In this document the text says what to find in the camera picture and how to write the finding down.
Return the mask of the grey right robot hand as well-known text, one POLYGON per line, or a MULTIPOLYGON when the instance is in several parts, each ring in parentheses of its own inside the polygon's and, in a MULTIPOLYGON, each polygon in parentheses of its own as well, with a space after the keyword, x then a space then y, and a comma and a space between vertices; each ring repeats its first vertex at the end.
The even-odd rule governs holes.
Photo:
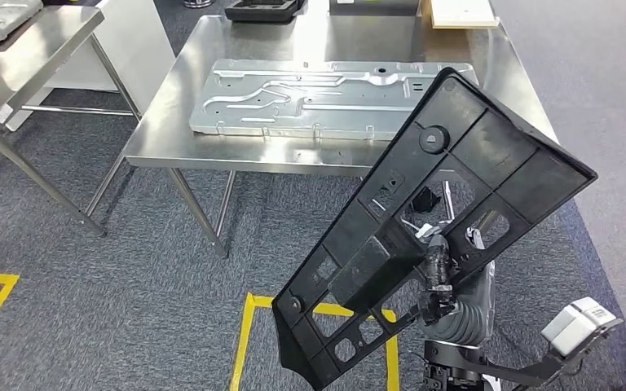
POLYGON ((440 333, 472 332, 483 327, 490 305, 490 270, 483 267, 453 283, 450 278, 455 262, 447 240, 440 234, 426 234, 420 241, 426 245, 425 260, 421 264, 425 285, 419 299, 423 323, 440 333))

